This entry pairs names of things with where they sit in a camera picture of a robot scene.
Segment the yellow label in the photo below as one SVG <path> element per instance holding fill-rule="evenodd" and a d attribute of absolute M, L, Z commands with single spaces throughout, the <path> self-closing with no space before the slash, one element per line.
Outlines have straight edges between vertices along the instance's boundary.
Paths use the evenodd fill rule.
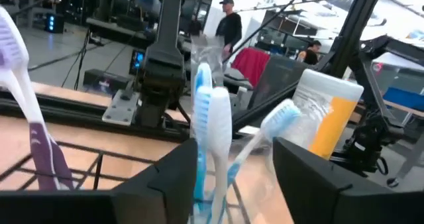
<path fill-rule="evenodd" d="M 324 117 L 309 151 L 329 160 L 356 104 L 355 101 L 333 97 L 332 111 Z"/>

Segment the black cap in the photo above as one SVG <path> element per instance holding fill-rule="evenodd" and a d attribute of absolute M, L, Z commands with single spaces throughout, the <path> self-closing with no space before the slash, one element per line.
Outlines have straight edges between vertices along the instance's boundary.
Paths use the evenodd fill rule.
<path fill-rule="evenodd" d="M 219 3 L 222 4 L 222 5 L 226 5 L 228 3 L 230 3 L 231 5 L 234 5 L 234 1 L 233 0 L 223 0 L 223 1 L 219 2 Z"/>

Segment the man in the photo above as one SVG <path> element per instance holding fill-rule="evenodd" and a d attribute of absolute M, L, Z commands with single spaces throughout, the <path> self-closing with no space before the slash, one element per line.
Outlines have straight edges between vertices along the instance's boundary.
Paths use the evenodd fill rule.
<path fill-rule="evenodd" d="M 233 0 L 223 0 L 220 4 L 223 5 L 226 16 L 219 22 L 215 36 L 224 37 L 224 52 L 228 56 L 241 39 L 241 17 L 233 11 Z"/>
<path fill-rule="evenodd" d="M 315 65 L 318 63 L 318 51 L 321 49 L 321 43 L 317 40 L 313 41 L 307 48 L 307 50 L 299 53 L 297 60 L 305 62 L 309 65 Z"/>
<path fill-rule="evenodd" d="M 188 25 L 188 34 L 190 36 L 201 35 L 201 22 L 196 19 L 195 15 L 193 15 L 193 17 L 191 18 L 190 24 Z"/>

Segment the concrete floor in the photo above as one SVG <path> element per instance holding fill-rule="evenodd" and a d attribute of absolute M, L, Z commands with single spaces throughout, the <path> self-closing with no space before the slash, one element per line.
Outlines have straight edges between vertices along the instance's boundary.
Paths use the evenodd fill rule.
<path fill-rule="evenodd" d="M 64 34 L 49 34 L 42 30 L 22 28 L 21 34 L 26 42 L 30 54 L 30 67 L 43 64 L 45 62 L 66 57 L 70 54 L 80 51 L 85 37 L 85 29 L 72 25 L 66 25 L 67 32 Z M 83 73 L 86 70 L 97 68 L 104 70 L 119 51 L 124 47 L 124 44 L 111 42 L 104 47 L 99 47 L 90 50 L 85 55 L 83 67 L 81 69 L 81 79 L 79 81 L 79 89 L 82 88 Z M 129 62 L 131 59 L 131 47 L 126 47 L 113 62 L 108 72 L 119 76 L 128 76 Z M 52 65 L 45 66 L 30 73 L 34 82 L 40 82 L 48 85 L 61 86 L 65 80 L 68 70 L 71 69 L 74 63 L 75 56 L 60 60 Z M 74 82 L 77 76 L 78 63 L 71 69 L 71 73 L 66 80 L 64 87 L 73 89 Z M 351 136 L 352 129 L 346 128 L 341 140 Z M 388 161 L 389 175 L 383 176 L 380 173 L 371 174 L 369 179 L 385 186 L 387 178 L 394 176 L 400 169 L 405 155 L 409 152 L 411 144 L 403 142 L 396 144 L 391 148 L 383 150 L 383 156 Z M 403 182 L 394 188 L 395 191 L 404 192 L 410 190 L 422 190 L 424 188 L 424 162 L 418 164 L 406 176 Z"/>

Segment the toothbrush head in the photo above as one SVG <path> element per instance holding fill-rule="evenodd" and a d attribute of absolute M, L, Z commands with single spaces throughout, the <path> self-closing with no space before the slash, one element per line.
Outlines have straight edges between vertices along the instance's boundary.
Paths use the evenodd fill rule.
<path fill-rule="evenodd" d="M 207 121 L 207 142 L 212 154 L 228 158 L 233 139 L 232 127 L 230 95 L 227 89 L 216 87 L 211 94 Z"/>
<path fill-rule="evenodd" d="M 209 64 L 205 62 L 200 63 L 197 69 L 195 83 L 194 83 L 195 93 L 201 86 L 212 87 L 211 67 L 209 67 Z"/>
<path fill-rule="evenodd" d="M 201 86 L 194 97 L 193 128 L 198 145 L 204 145 L 207 134 L 207 118 L 212 87 Z"/>
<path fill-rule="evenodd" d="M 301 111 L 293 101 L 285 99 L 264 118 L 260 124 L 260 132 L 271 142 L 300 115 Z"/>
<path fill-rule="evenodd" d="M 0 68 L 27 67 L 29 55 L 24 40 L 9 13 L 0 7 Z"/>

